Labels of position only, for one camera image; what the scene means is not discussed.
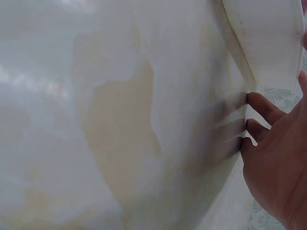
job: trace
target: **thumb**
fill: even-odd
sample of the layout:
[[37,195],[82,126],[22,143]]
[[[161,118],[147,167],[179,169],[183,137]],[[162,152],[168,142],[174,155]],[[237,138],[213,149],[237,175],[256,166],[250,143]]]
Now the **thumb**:
[[298,76],[298,83],[299,86],[301,87],[303,94],[305,94],[305,91],[307,90],[306,85],[307,85],[307,74],[301,70]]
[[243,138],[240,151],[244,164],[247,163],[248,158],[250,157],[250,154],[254,150],[254,148],[255,146],[251,142],[250,138]]

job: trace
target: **white surface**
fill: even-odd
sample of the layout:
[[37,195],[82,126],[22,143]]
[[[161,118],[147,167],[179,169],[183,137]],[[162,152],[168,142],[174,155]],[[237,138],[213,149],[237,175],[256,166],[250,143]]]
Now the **white surface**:
[[259,85],[295,90],[305,33],[300,0],[223,0]]
[[250,67],[222,1],[0,1],[0,222],[245,229]]

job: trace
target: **finger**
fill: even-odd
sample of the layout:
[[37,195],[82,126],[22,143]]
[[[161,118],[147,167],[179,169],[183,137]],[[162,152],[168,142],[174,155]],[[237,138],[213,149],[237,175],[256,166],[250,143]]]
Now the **finger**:
[[271,126],[286,115],[260,93],[250,92],[248,104],[256,110]]
[[303,46],[305,48],[305,50],[307,50],[307,28],[305,28],[305,34],[303,37]]
[[251,154],[251,152],[255,149],[255,146],[251,142],[250,138],[243,138],[241,143],[241,156],[243,159],[243,163],[246,164],[248,161],[248,157]]
[[303,70],[301,70],[299,73],[298,83],[304,93],[307,85],[307,74]]
[[249,119],[247,121],[246,128],[257,143],[262,141],[269,131],[255,119]]

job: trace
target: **hand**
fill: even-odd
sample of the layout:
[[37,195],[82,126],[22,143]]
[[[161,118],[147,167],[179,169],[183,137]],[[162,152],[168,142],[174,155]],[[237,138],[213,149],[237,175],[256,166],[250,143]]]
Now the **hand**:
[[241,146],[243,174],[252,195],[291,230],[307,226],[307,74],[303,71],[299,84],[303,99],[289,114],[259,93],[248,94],[248,104],[272,128],[248,120],[247,131],[258,145],[244,138]]

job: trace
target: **discoloration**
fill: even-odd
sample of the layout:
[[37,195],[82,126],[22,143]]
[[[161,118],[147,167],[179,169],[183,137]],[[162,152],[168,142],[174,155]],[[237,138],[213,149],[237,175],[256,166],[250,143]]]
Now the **discoloration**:
[[131,80],[95,87],[83,127],[97,166],[122,207],[137,196],[144,158],[161,155],[150,120],[153,73],[144,61]]

